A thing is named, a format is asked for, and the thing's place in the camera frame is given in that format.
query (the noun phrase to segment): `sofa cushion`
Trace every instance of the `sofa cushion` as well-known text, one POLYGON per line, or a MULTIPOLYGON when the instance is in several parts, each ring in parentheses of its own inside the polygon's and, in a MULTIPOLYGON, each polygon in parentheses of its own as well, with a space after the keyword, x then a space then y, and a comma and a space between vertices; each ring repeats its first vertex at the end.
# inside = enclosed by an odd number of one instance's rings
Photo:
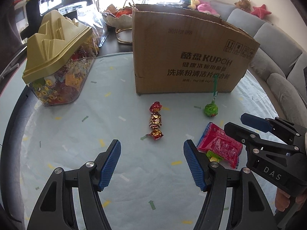
POLYGON ((265 23, 265 21, 260 18, 238 8, 231 12, 227 22, 243 29, 251 37, 254 37, 260 27, 265 23))
POLYGON ((224 3, 220 1, 211 1, 210 5, 214 8, 220 15, 220 18, 226 21, 231 14, 231 12, 235 9, 235 5, 224 3))
POLYGON ((305 67, 307 67, 307 53, 303 52, 302 55, 297 59, 293 69, 288 75, 287 80, 295 87, 305 105, 307 106, 306 83, 304 76, 305 67))
POLYGON ((294 86, 278 73, 272 73, 267 79, 267 84, 287 120, 307 127, 307 109, 294 86))
POLYGON ((269 23, 262 25, 254 39, 260 43, 260 48, 271 57, 287 77, 297 58, 302 54, 297 43, 269 23))
POLYGON ((265 81, 271 73, 278 73, 286 78, 279 66, 260 48, 257 50, 250 66, 265 81))

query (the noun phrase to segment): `starfish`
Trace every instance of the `starfish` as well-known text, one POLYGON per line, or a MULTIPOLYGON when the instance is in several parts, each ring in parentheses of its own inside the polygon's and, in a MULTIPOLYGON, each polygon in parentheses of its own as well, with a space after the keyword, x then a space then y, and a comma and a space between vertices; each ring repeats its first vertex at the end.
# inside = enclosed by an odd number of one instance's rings
POLYGON ((266 15, 270 15, 272 13, 270 11, 267 11, 265 4, 263 4, 261 7, 253 6, 253 9, 254 11, 251 12, 251 14, 259 17, 260 19, 263 19, 266 15))

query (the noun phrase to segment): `metal screw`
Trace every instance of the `metal screw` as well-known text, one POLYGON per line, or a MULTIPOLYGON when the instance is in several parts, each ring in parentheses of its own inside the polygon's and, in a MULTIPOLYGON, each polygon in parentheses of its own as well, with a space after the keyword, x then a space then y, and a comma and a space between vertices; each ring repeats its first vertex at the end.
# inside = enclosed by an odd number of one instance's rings
POLYGON ((86 167, 91 168, 94 166, 94 162, 90 161, 86 163, 86 167))
POLYGON ((56 174, 60 174, 62 172, 62 169, 61 168, 56 168, 55 170, 54 170, 54 173, 56 173, 56 174))
POLYGON ((210 165, 211 165, 211 167, 213 167, 213 168, 217 168, 217 167, 219 166, 219 163, 217 163, 217 162, 211 162, 210 165))
POLYGON ((251 172, 251 170, 247 167, 243 168, 243 172, 246 174, 249 174, 251 172))

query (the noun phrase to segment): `plastic box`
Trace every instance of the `plastic box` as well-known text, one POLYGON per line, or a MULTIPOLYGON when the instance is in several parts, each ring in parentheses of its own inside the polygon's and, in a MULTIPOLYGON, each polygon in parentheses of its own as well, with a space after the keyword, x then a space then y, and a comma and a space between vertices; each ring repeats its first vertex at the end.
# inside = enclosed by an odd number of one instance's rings
POLYGON ((79 96, 96 55, 92 28, 52 10, 28 39, 22 78, 44 105, 70 103, 79 96))

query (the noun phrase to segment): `cardboard box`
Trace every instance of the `cardboard box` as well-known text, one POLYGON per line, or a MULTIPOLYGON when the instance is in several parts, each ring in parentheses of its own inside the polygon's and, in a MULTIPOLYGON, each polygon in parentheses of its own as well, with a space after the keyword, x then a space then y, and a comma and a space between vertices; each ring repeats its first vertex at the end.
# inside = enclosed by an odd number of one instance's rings
POLYGON ((159 5, 133 9, 133 57, 138 94, 231 92, 259 43, 212 15, 159 5))

